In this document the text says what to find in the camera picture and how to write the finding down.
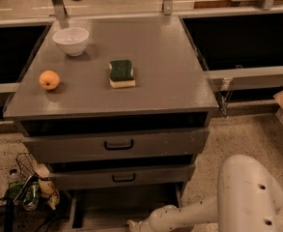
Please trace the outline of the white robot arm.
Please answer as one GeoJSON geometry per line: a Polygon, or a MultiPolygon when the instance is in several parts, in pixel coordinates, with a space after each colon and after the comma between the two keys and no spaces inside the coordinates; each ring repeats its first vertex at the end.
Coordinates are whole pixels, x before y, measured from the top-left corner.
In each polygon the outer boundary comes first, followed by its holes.
{"type": "Polygon", "coordinates": [[[278,232],[275,217],[282,206],[283,190],[266,168],[233,155],[220,166],[216,195],[181,208],[164,206],[127,224],[129,232],[174,232],[204,223],[217,223],[218,232],[278,232]]]}

